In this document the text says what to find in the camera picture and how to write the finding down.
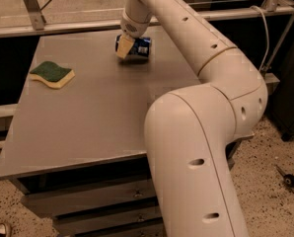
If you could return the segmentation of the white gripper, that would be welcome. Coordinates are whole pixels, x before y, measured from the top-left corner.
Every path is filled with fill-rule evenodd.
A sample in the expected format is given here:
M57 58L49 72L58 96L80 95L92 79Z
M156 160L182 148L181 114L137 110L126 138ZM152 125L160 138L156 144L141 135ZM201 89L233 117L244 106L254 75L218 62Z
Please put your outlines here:
M152 14L150 12L142 14L142 19L136 19L123 11L120 26L124 34L119 37L116 49L116 55L119 58L124 59L127 56L134 46L135 39L142 37L146 32L151 18Z

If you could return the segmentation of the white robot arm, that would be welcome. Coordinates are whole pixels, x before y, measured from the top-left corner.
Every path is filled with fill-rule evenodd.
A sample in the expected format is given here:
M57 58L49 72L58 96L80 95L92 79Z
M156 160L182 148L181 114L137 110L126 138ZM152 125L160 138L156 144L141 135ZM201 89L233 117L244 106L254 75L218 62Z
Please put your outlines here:
M184 0L127 0L117 54L157 19L199 83L159 97L144 124L147 158L167 237L249 237L226 158L267 104L263 77Z

